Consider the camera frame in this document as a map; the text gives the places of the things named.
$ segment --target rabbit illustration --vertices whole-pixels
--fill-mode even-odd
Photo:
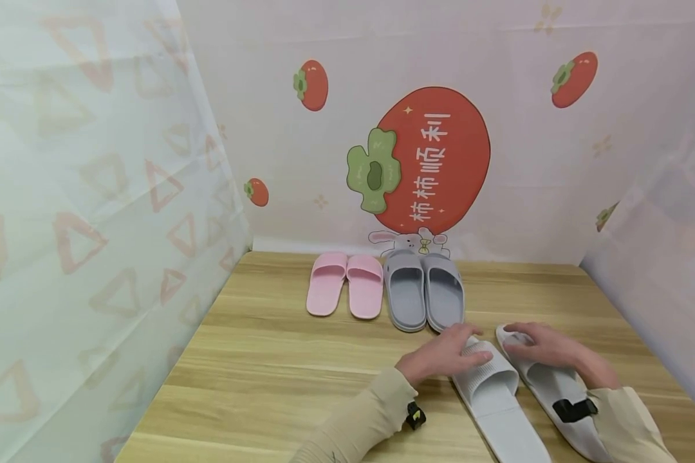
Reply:
[[[438,253],[450,257],[450,249],[443,247],[448,242],[448,236],[433,235],[426,227],[420,228],[417,233],[401,234],[391,230],[371,232],[368,235],[368,240],[373,244],[393,243],[393,247],[385,250],[381,255],[386,255],[397,249],[408,249],[420,255]]]

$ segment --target person's left hand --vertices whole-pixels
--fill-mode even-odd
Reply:
[[[470,368],[484,365],[492,358],[491,352],[475,352],[462,356],[466,341],[471,335],[482,334],[479,327],[456,323],[446,328],[434,340],[406,354],[396,364],[412,387],[432,375],[453,376]]]

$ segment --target slipper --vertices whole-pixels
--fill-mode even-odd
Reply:
[[[519,375],[497,347],[471,336],[461,352],[464,356],[492,352],[492,359],[451,377],[474,416],[484,439],[500,463],[551,463],[546,445],[515,399]]]
[[[327,316],[335,311],[347,266],[348,256],[345,253],[324,253],[317,257],[306,294],[307,312]]]
[[[442,254],[427,254],[422,259],[422,268],[430,328],[441,332],[453,323],[463,323],[465,299],[456,265]]]
[[[420,258],[411,250],[395,250],[386,257],[384,282],[389,317],[405,332],[420,331],[427,322],[425,279]]]
[[[538,362],[509,356],[505,351],[505,344],[529,345],[533,341],[521,332],[507,332],[503,328],[504,325],[497,327],[497,341],[502,346],[505,356],[520,372],[520,376],[528,385],[528,389],[531,390],[543,410],[546,410],[548,417],[556,424],[563,437],[582,457],[592,462],[611,463],[613,459],[607,453],[605,446],[602,445],[591,416],[575,423],[565,423],[553,410],[553,404],[561,399],[568,399],[573,404],[587,399],[587,391],[577,381],[576,372],[568,368],[550,367]]]
[[[370,255],[353,255],[347,260],[347,281],[349,311],[356,318],[376,318],[384,297],[381,262]]]

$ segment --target rabbit ear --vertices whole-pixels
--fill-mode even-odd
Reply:
[[[396,238],[396,233],[390,230],[382,230],[380,232],[371,232],[368,234],[368,241],[376,243],[392,242]]]

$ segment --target black buckle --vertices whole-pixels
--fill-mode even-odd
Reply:
[[[561,399],[553,404],[553,411],[565,423],[576,423],[598,413],[597,406],[590,399],[584,399],[576,404],[572,404],[567,399]]]
[[[425,424],[425,421],[427,421],[427,416],[425,416],[425,412],[422,411],[422,409],[417,406],[416,401],[411,401],[407,405],[407,424],[409,424],[410,428],[412,428],[412,431],[417,430],[421,425]]]

